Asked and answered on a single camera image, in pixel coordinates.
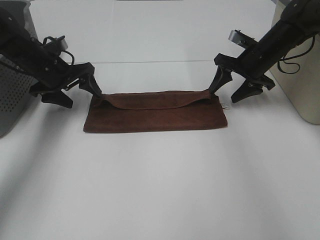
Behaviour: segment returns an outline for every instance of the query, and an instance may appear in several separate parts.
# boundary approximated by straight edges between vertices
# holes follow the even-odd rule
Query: brown towel
[[[228,125],[219,98],[205,91],[104,94],[93,97],[87,133],[208,130]]]

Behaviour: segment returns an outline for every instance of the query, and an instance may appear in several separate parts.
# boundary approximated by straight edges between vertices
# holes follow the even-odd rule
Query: beige box
[[[279,0],[276,4],[272,25],[280,20],[281,13],[286,6]],[[312,39],[304,42],[289,52],[288,57],[296,56],[307,51],[312,44]],[[296,74],[285,74],[278,70],[277,65],[271,68],[271,73],[282,87],[298,113],[306,121],[320,125],[320,37],[316,36],[314,48],[307,55],[289,60],[298,63],[301,70]],[[296,65],[281,63],[281,68],[286,72],[295,72]]]

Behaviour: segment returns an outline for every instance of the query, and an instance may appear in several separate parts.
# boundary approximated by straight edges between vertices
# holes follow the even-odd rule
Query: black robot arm
[[[291,49],[319,32],[319,0],[292,0],[280,21],[259,42],[239,31],[231,32],[231,40],[246,49],[238,58],[218,54],[214,59],[218,70],[209,87],[210,92],[214,94],[232,81],[231,72],[246,79],[232,95],[233,103],[261,94],[263,87],[271,90],[275,83],[265,73]]]
[[[33,96],[41,95],[42,102],[72,108],[73,101],[62,90],[76,85],[96,97],[102,92],[95,80],[91,63],[74,64],[74,56],[66,51],[65,37],[47,37],[43,42],[31,37],[15,18],[0,7],[0,54],[15,64],[0,64],[16,72],[33,76],[38,83],[30,88]],[[62,52],[72,57],[71,65],[60,58]]]

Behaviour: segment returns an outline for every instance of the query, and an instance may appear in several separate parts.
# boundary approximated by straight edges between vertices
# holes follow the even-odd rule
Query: brown cloth
[[[93,97],[87,133],[208,130],[228,125],[219,98],[205,91],[104,94]]]

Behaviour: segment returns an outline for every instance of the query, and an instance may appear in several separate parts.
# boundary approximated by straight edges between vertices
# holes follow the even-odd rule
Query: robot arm
[[[100,97],[102,92],[96,83],[92,64],[74,64],[75,59],[66,51],[67,47],[64,36],[47,37],[39,42],[8,11],[0,7],[0,54],[16,65],[16,72],[38,80],[30,88],[31,95],[41,95],[44,103],[72,108],[73,101],[62,90],[68,91],[79,85],[80,89],[96,97]],[[71,65],[60,58],[62,52],[72,57]]]
[[[261,94],[263,87],[271,90],[275,83],[265,73],[291,49],[314,38],[319,32],[319,0],[292,0],[283,11],[280,21],[259,42],[239,31],[233,31],[230,39],[246,49],[238,58],[218,54],[214,59],[218,70],[209,88],[210,92],[214,94],[232,81],[231,72],[246,79],[232,95],[233,103]]]

